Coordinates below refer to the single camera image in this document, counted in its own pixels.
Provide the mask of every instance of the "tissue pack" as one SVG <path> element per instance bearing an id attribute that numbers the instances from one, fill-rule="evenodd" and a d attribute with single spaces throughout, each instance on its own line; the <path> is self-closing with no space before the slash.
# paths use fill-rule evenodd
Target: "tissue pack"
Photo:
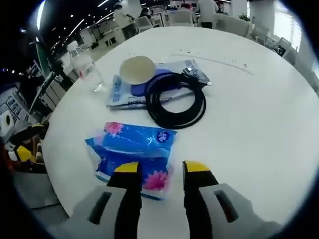
<path id="1" fill-rule="evenodd" d="M 106 123 L 104 134 L 85 140 L 99 156 L 96 176 L 108 181 L 124 163 L 139 162 L 142 167 L 142 195 L 164 199 L 173 166 L 169 160 L 176 131 L 119 122 Z"/>

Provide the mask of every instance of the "plastic bottle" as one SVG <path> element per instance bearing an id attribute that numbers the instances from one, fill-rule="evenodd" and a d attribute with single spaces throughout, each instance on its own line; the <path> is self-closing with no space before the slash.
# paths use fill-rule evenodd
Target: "plastic bottle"
<path id="1" fill-rule="evenodd" d="M 87 87 L 94 92 L 101 91 L 104 88 L 104 81 L 89 52 L 80 48 L 77 41 L 71 42 L 67 46 L 67 50 L 73 68 Z"/>

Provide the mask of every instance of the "white round table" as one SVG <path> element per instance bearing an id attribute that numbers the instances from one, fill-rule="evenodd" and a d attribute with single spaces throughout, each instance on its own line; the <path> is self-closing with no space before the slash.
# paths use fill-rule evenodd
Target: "white round table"
<path id="1" fill-rule="evenodd" d="M 182 161 L 206 164 L 220 183 L 247 199 L 262 219 L 286 223 L 311 188 L 319 159 L 319 100 L 301 74 L 276 53 L 218 30 L 154 28 L 119 45 L 96 62 L 111 87 L 124 59 L 154 62 L 195 59 L 210 78 L 207 111 L 178 130 L 171 155 L 175 174 L 169 198 L 143 198 L 141 239 L 189 237 L 183 207 Z M 187 108 L 191 97 L 172 108 Z M 156 126 L 146 110 L 111 111 L 78 80 L 50 118 L 43 154 L 53 188 L 68 215 L 98 185 L 85 139 L 105 122 Z"/>

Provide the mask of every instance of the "coiled cable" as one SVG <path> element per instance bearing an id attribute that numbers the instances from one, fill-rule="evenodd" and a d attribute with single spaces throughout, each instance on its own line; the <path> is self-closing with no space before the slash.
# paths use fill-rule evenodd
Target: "coiled cable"
<path id="1" fill-rule="evenodd" d="M 206 98 L 202 88 L 207 85 L 194 76 L 179 73 L 162 73 L 154 76 L 145 87 L 146 108 L 152 119 L 163 128 L 181 129 L 194 125 L 205 114 Z M 179 113 L 167 111 L 160 102 L 163 92 L 175 88 L 188 88 L 194 92 L 193 105 Z"/>

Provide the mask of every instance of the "beige disc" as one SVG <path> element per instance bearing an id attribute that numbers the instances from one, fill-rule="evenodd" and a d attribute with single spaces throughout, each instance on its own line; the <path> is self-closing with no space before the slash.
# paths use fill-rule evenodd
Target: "beige disc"
<path id="1" fill-rule="evenodd" d="M 120 77 L 130 85 L 147 82 L 155 75 L 155 64 L 146 56 L 132 57 L 121 64 Z"/>

